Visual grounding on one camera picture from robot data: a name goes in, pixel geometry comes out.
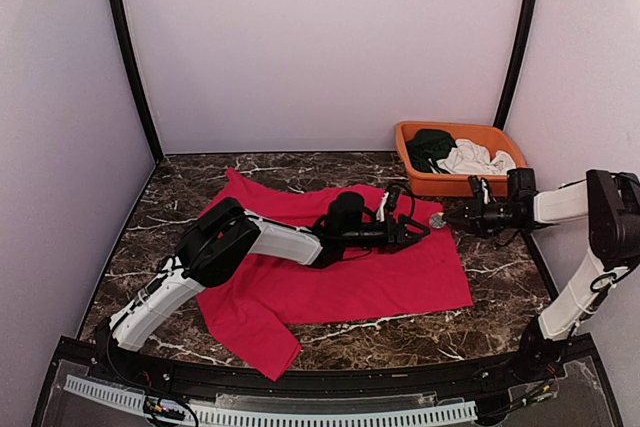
white cloth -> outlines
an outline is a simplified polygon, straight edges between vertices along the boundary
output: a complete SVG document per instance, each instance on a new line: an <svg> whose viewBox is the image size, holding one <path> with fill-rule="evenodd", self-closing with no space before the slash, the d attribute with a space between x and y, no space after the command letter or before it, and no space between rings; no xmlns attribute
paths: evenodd
<svg viewBox="0 0 640 427"><path fill-rule="evenodd" d="M482 145L467 139L456 140L456 145L446 159L438 160L438 167L452 174L507 175L508 170L516 168L511 156L502 150L491 160L491 154Z"/></svg>

black metal frame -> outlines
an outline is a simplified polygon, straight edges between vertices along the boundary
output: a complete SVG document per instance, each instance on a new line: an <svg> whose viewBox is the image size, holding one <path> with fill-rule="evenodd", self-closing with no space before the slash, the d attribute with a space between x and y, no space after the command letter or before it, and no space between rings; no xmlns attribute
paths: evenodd
<svg viewBox="0 0 640 427"><path fill-rule="evenodd" d="M62 337L49 365L40 392L32 427L42 420L49 391L60 360L68 360L89 368L90 374L105 380L119 379L101 366L94 365L96 347ZM513 378L478 376L491 366L509 360L514 354L501 354L483 359L466 360L424 367L366 371L322 371L285 373L277 382L266 379L253 369L218 367L159 359L131 354L138 369L145 370L157 386L167 394L189 398L214 399L218 394L255 395L286 398L359 398L437 392L439 400L463 397L478 405L503 399L507 389L518 385ZM603 387L609 412L616 427L622 427L615 397L607 374L590 334L580 335L568 344L566 361L591 357Z"/></svg>
<svg viewBox="0 0 640 427"><path fill-rule="evenodd" d="M522 0L516 38L513 42L513 50L511 51L511 60L509 61L507 76L504 80L504 87L502 88L502 95L498 103L496 117L493 121L493 126L500 130L504 130L504 126L507 123L509 109L511 108L513 96L516 92L516 85L518 84L524 53L527 49L527 40L529 39L529 30L531 29L535 4L536 0Z"/></svg>
<svg viewBox="0 0 640 427"><path fill-rule="evenodd" d="M162 152L158 133L153 125L153 118L151 117L149 104L147 103L144 87L142 86L140 70L138 69L133 44L131 43L131 34L129 33L129 26L127 24L124 2L123 0L109 0L109 4L111 5L111 14L113 15L113 24L116 28L118 43L120 44L122 62L124 63L127 78L129 79L129 87L133 94L133 100L136 104L140 122L142 123L144 135L147 138L147 144L157 164L164 158L164 153Z"/></svg>

laundry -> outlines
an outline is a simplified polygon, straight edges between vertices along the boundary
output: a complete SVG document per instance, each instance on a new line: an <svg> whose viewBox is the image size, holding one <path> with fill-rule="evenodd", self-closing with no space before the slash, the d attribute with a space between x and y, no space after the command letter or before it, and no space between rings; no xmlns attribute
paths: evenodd
<svg viewBox="0 0 640 427"><path fill-rule="evenodd" d="M357 192L375 209L383 191L369 186L307 194L272 191L227 172L229 184L213 200L234 197L242 206L290 225L308 226L341 192ZM401 196L398 213L411 200ZM427 223L442 206L416 201L414 218ZM231 352L276 380L295 360L300 343L285 324L350 322L399 314L431 313L472 305L456 245L448 229L392 255L366 257L314 270L294 262L249 255L226 284L198 296L211 335Z"/></svg>
<svg viewBox="0 0 640 427"><path fill-rule="evenodd" d="M516 168L516 163L508 153L498 150L492 160L486 147L467 139L456 140L456 147L437 164L451 174L469 175L507 175L509 170Z"/></svg>
<svg viewBox="0 0 640 427"><path fill-rule="evenodd" d="M446 159L455 147L456 142L449 132L421 129L407 142L407 153L414 169L425 173L448 174L437 162Z"/></svg>

wire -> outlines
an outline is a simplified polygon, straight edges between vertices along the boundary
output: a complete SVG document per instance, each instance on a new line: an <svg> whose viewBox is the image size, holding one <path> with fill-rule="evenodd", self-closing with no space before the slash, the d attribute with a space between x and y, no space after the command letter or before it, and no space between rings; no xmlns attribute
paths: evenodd
<svg viewBox="0 0 640 427"><path fill-rule="evenodd" d="M489 184L489 181L483 177L480 179L480 185L482 185L484 192L489 198L488 203L489 204L494 203L496 201L496 198L493 196L493 191L491 190L491 184Z"/></svg>
<svg viewBox="0 0 640 427"><path fill-rule="evenodd" d="M608 284L605 283L602 287L596 287L596 284L598 284L599 282L603 282L607 279L611 279L611 282L609 282ZM594 294L601 294L602 292L609 290L611 288L611 286L615 283L615 279L616 279L616 274L614 272L605 272L604 274L599 275L598 277L593 279L593 281L591 282L591 285L589 285L589 289Z"/></svg>
<svg viewBox="0 0 640 427"><path fill-rule="evenodd" d="M562 184L560 187L558 187L558 190L566 189L567 187L571 187L572 185L581 184L582 182L585 182L586 180L587 179L580 179L580 180L574 180L573 182L569 182L568 184Z"/></svg>
<svg viewBox="0 0 640 427"><path fill-rule="evenodd" d="M545 388L548 387L550 380L554 380L553 378L545 379L539 384L537 384L533 390L526 392L525 394L517 397L512 400L509 404L501 407L499 409L493 410L491 412L487 412L486 414L482 414L481 417L498 417L502 415L510 414L522 407L529 405L529 401L533 400L539 394L544 393Z"/></svg>
<svg viewBox="0 0 640 427"><path fill-rule="evenodd" d="M500 233L496 232L496 234L493 236L493 245L498 249L501 249L502 247L507 247L508 245L511 245L511 243L516 239L516 237L520 233L522 233L522 231L518 229L505 242L499 242L498 237L500 236Z"/></svg>
<svg viewBox="0 0 640 427"><path fill-rule="evenodd" d="M622 274L620 277L616 277L611 282L613 284L617 284L619 282L622 282L625 278L627 278L627 276L629 276L629 274L632 274L633 271L636 270L637 267L638 267L637 265L634 265L633 267L630 267L629 270L627 270L624 274Z"/></svg>
<svg viewBox="0 0 640 427"><path fill-rule="evenodd" d="M153 387L153 385L151 384L151 377L149 377L149 374L147 373L146 370L142 371L142 374L144 375L144 377L147 379L147 384L149 384L149 387Z"/></svg>
<svg viewBox="0 0 640 427"><path fill-rule="evenodd" d="M349 257L347 259L340 259L338 262L345 262L347 260L360 260L360 259L364 259L365 257L371 255L371 253L373 252L372 249L367 250L364 254L360 254L360 255L355 255L353 257Z"/></svg>
<svg viewBox="0 0 640 427"><path fill-rule="evenodd" d="M106 354L107 354L107 362L109 362L109 366L111 367L113 372L116 374L116 376L120 380L122 380L126 385L142 389L145 392L145 398L149 396L149 392L153 392L153 393L159 395L159 399L158 400L162 400L163 398L166 398L166 399L171 400L171 401L175 402L176 404L178 404L180 407L182 407L187 412L189 412L189 415L191 415L191 417L193 418L194 426L195 427L199 427L200 426L200 421L198 420L198 417L196 416L196 413L189 406L189 404L187 404L185 401L183 401L180 398L178 398L178 397L176 397L174 395L171 395L171 394L169 394L167 392L163 392L162 390L153 388L153 387L151 387L151 385L144 385L144 384L139 384L137 382L133 382L132 380L127 379L124 375L122 375L120 373L120 371L118 369L116 369L116 366L114 365L113 360L111 359L111 349L109 347L111 346L111 340L112 340L113 332L115 332L115 330L118 328L118 326L124 321L124 319L126 319L128 317L128 315L129 315L129 313L127 312L122 317L120 317L116 321L116 323L113 325L113 328L109 332L109 338L107 339L107 346L105 348Z"/></svg>

black frame pole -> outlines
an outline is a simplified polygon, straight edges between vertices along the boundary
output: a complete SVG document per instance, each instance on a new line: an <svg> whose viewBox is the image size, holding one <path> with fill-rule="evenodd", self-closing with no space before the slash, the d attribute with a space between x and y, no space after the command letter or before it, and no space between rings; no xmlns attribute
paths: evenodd
<svg viewBox="0 0 640 427"><path fill-rule="evenodd" d="M516 92L516 85L518 84L524 53L527 49L527 39L529 38L529 30L531 30L531 20L533 19L535 4L536 0L522 0L518 28L516 29L516 37L513 42L513 50L511 51L511 60L509 61L507 76L504 80L500 103L496 110L496 117L493 121L493 126L500 130L504 130L504 126L507 123L509 109L511 108L513 96Z"/></svg>
<svg viewBox="0 0 640 427"><path fill-rule="evenodd" d="M129 87L133 94L133 100L136 104L138 116L140 117L140 122L142 123L142 128L144 130L144 135L147 138L149 149L151 149L151 153L153 154L153 158L157 164L164 159L164 153L162 152L158 133L153 125L153 118L151 117L147 98L144 95L142 79L140 78L138 63L136 62L136 57L133 52L133 44L131 43L131 35L129 34L124 2L122 0L109 0L109 4L111 5L113 24L116 28L118 43L120 44L122 61L124 62L124 67L127 71L127 78L129 79Z"/></svg>

